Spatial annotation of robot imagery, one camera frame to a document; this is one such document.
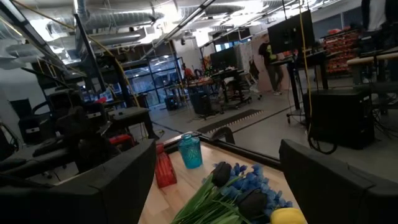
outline metal beam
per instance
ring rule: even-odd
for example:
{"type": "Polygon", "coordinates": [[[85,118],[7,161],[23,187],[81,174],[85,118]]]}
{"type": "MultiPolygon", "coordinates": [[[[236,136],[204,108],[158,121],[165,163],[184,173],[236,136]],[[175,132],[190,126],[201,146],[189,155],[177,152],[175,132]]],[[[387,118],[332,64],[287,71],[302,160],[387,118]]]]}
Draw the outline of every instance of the metal beam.
{"type": "MultiPolygon", "coordinates": [[[[31,44],[34,44],[39,51],[41,51],[52,64],[58,68],[63,69],[65,75],[68,75],[66,66],[58,58],[58,56],[51,50],[50,46],[44,41],[40,34],[32,27],[26,17],[15,7],[10,0],[0,0],[1,16],[14,26],[31,44]]],[[[59,74],[55,74],[58,79],[63,80],[59,74]]]]}
{"type": "Polygon", "coordinates": [[[230,31],[226,32],[225,34],[219,35],[217,38],[215,38],[215,39],[213,39],[213,40],[211,40],[211,41],[205,43],[205,44],[204,44],[203,46],[201,46],[200,48],[207,47],[207,46],[209,46],[211,43],[217,41],[218,39],[220,39],[220,38],[222,38],[222,37],[224,37],[224,36],[226,36],[226,35],[228,35],[228,34],[230,34],[230,33],[232,33],[232,32],[235,32],[235,31],[239,30],[240,28],[245,27],[246,25],[249,25],[250,23],[252,23],[252,22],[254,22],[254,21],[257,21],[257,20],[259,20],[259,19],[262,19],[262,18],[268,16],[269,14],[272,14],[272,13],[278,11],[279,9],[282,9],[282,8],[284,8],[285,6],[288,6],[288,5],[290,5],[290,4],[292,4],[292,3],[296,2],[296,1],[297,1],[297,0],[290,1],[290,2],[288,2],[288,3],[286,3],[286,4],[284,4],[284,5],[282,5],[282,6],[278,7],[278,8],[276,8],[276,9],[273,9],[273,10],[269,11],[269,12],[264,12],[264,13],[262,13],[260,16],[257,16],[257,17],[255,17],[255,18],[251,19],[250,21],[245,22],[243,25],[240,25],[240,26],[238,26],[238,27],[236,27],[236,28],[234,28],[234,29],[231,29],[230,31]]]}
{"type": "Polygon", "coordinates": [[[164,42],[169,40],[174,34],[176,34],[178,31],[180,31],[182,28],[184,28],[190,21],[192,21],[196,16],[199,16],[201,13],[205,11],[205,9],[211,5],[213,2],[216,0],[206,0],[204,3],[202,3],[200,6],[198,6],[193,13],[191,13],[188,17],[186,17],[182,22],[180,22],[179,25],[177,25],[171,32],[166,34],[165,37],[163,37],[160,41],[158,41],[154,46],[148,50],[144,56],[140,58],[140,60],[145,59],[148,55],[150,55],[155,49],[162,45],[164,42]]]}

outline pants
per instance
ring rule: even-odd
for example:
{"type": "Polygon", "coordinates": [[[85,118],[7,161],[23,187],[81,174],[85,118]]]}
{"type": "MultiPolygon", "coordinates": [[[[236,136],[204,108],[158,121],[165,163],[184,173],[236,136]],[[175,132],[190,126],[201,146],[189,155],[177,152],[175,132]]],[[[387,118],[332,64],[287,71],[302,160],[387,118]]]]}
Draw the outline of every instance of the pants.
{"type": "Polygon", "coordinates": [[[269,80],[271,81],[272,89],[274,91],[279,91],[279,85],[282,82],[282,79],[284,78],[282,69],[280,69],[280,66],[275,66],[275,65],[266,65],[266,68],[268,71],[269,80]]]}

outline black box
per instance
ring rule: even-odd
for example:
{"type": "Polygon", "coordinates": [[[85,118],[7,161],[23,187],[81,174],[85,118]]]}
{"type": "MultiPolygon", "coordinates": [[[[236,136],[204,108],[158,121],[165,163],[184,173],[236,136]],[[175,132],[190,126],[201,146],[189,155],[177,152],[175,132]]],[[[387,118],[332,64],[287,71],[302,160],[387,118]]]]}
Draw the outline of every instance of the black box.
{"type": "Polygon", "coordinates": [[[374,118],[370,92],[361,90],[319,90],[311,92],[312,118],[308,93],[304,110],[309,135],[318,141],[353,149],[363,149],[374,141],[374,118]]]}

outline fluorescent light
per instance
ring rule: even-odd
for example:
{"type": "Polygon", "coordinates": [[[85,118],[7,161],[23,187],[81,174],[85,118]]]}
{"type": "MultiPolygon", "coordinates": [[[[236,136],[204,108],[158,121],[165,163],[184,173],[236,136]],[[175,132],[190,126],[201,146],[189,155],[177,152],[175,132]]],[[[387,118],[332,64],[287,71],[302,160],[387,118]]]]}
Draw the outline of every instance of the fluorescent light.
{"type": "Polygon", "coordinates": [[[11,11],[11,13],[18,19],[19,22],[24,22],[25,17],[19,12],[17,7],[11,3],[9,0],[0,0],[8,10],[11,11]]]}

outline black floor mat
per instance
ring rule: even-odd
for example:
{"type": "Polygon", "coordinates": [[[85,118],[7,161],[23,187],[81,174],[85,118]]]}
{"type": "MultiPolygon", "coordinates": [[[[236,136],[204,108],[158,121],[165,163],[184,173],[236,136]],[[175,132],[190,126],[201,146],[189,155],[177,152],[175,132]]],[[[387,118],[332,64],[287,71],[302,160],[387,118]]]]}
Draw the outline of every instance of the black floor mat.
{"type": "Polygon", "coordinates": [[[212,133],[216,131],[218,128],[224,127],[224,126],[230,126],[232,124],[236,124],[244,119],[251,118],[253,116],[259,115],[263,112],[263,110],[247,110],[245,112],[242,112],[240,114],[234,115],[230,118],[226,118],[221,121],[217,121],[213,124],[209,124],[208,126],[202,127],[198,129],[198,132],[201,133],[212,133]]]}

